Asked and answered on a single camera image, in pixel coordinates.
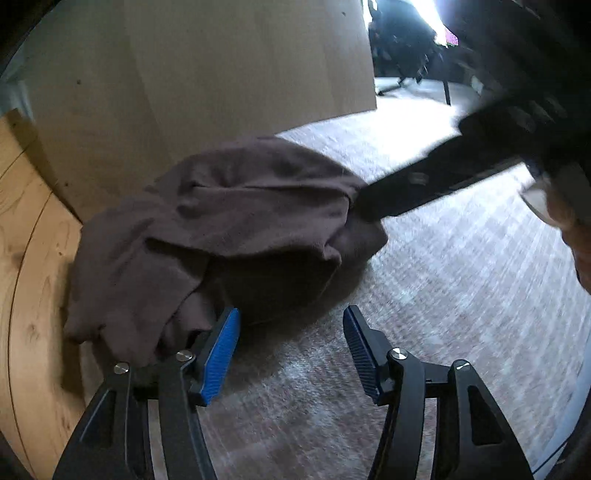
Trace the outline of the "person's right hand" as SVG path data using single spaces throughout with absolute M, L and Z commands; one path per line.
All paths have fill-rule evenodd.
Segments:
M 573 265 L 581 287 L 590 293 L 590 226 L 581 223 L 570 203 L 548 177 L 546 205 L 550 218 L 561 231 L 564 244 L 570 249 Z

